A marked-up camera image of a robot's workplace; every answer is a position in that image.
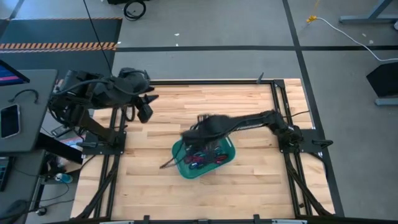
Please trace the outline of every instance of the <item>monitor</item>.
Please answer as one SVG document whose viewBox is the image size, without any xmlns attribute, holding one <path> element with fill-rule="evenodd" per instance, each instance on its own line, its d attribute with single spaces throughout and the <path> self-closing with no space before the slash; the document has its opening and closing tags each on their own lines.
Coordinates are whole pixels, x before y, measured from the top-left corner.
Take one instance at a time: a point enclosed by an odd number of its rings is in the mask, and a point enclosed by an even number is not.
<svg viewBox="0 0 398 224">
<path fill-rule="evenodd" d="M 13 69 L 6 62 L 0 60 L 0 86 L 22 83 L 29 83 L 29 79 L 17 70 Z"/>
</svg>

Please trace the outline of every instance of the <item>green basket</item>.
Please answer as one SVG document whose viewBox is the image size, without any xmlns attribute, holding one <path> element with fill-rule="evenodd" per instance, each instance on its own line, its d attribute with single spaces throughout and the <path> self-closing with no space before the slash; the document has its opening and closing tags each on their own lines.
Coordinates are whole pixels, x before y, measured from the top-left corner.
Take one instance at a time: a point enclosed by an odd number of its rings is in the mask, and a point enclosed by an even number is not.
<svg viewBox="0 0 398 224">
<path fill-rule="evenodd" d="M 173 145 L 172 155 L 176 155 L 176 153 L 180 149 L 181 144 L 182 144 L 182 141 L 179 140 Z M 220 148 L 223 151 L 223 153 L 228 154 L 228 158 L 222 164 L 211 163 L 201 169 L 190 169 L 189 164 L 184 163 L 182 158 L 185 157 L 186 153 L 185 153 L 185 147 L 182 146 L 180 152 L 175 156 L 175 159 L 174 159 L 175 162 L 182 160 L 181 162 L 179 162 L 177 164 L 177 167 L 178 167 L 178 170 L 180 171 L 181 176 L 185 177 L 186 179 L 194 179 L 203 174 L 206 174 L 207 172 L 209 172 L 215 168 L 218 168 L 218 167 L 232 161 L 235 157 L 235 147 L 233 146 L 229 137 L 220 140 L 219 145 L 220 145 Z"/>
</svg>

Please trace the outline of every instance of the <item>wheel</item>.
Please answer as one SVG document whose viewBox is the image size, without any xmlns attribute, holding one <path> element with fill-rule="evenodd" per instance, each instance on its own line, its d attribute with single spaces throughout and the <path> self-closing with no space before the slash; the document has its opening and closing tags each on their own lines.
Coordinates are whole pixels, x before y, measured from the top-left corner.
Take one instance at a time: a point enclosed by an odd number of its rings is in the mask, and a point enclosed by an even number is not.
<svg viewBox="0 0 398 224">
<path fill-rule="evenodd" d="M 43 216 L 43 215 L 45 215 L 47 213 L 47 208 L 39 208 L 37 211 L 36 211 L 36 214 L 38 215 L 38 216 Z"/>
</svg>

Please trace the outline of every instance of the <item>gray floor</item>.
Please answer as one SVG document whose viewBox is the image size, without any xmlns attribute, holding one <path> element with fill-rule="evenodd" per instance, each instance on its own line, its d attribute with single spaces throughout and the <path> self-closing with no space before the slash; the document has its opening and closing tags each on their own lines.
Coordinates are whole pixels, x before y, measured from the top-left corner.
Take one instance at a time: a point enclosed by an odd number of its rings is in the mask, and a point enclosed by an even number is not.
<svg viewBox="0 0 398 224">
<path fill-rule="evenodd" d="M 5 3 L 15 5 L 15 0 Z M 121 5 L 87 3 L 93 17 L 123 16 Z M 371 40 L 373 45 L 397 45 L 398 31 L 391 24 L 338 24 L 339 16 L 365 14 L 375 3 L 320 1 L 317 15 L 365 44 Z M 353 45 L 322 21 L 305 26 L 315 0 L 289 4 L 302 46 Z M 11 11 L 0 10 L 0 17 Z M 398 1 L 389 12 L 398 14 Z M 17 18 L 86 16 L 81 0 L 25 0 Z M 118 47 L 292 45 L 282 1 L 277 0 L 152 0 L 141 20 L 123 21 L 119 41 Z M 376 94 L 366 81 L 381 63 L 366 51 L 303 54 L 325 134 L 335 142 L 330 155 L 345 215 L 398 220 L 398 107 L 375 106 Z M 397 57 L 398 51 L 376 54 Z M 261 72 L 264 78 L 301 78 L 295 52 L 290 51 L 120 52 L 113 72 L 121 67 L 146 69 L 156 79 L 256 78 Z M 62 187 L 47 187 L 44 198 L 59 194 Z M 70 198 L 72 190 L 60 200 Z M 66 220 L 70 207 L 58 205 L 40 218 L 32 214 L 29 223 Z"/>
</svg>

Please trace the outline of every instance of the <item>wooden platform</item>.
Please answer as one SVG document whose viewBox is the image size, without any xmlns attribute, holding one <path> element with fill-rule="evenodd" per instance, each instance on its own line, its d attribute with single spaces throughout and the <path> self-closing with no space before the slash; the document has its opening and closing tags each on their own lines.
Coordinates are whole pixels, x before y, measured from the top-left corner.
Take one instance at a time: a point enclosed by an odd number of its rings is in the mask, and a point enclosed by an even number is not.
<svg viewBox="0 0 398 224">
<path fill-rule="evenodd" d="M 288 79 L 285 84 L 292 114 L 308 110 L 301 81 Z M 283 155 L 267 128 L 233 133 L 235 159 L 197 179 L 184 179 L 176 167 L 159 169 L 171 158 L 170 149 L 180 132 L 194 124 L 198 114 L 240 116 L 273 109 L 269 85 L 157 86 L 155 92 L 160 98 L 151 104 L 151 120 L 147 124 L 128 123 L 113 220 L 142 220 L 144 215 L 150 215 L 151 220 L 250 219 L 253 214 L 261 218 L 294 217 Z M 111 110 L 94 115 L 104 126 L 109 125 L 110 116 Z M 312 127 L 308 113 L 295 116 L 293 121 L 302 129 Z M 96 192 L 102 161 L 102 156 L 97 156 L 81 172 L 72 217 Z M 308 154 L 302 154 L 302 163 L 308 187 L 333 213 L 322 163 Z"/>
</svg>

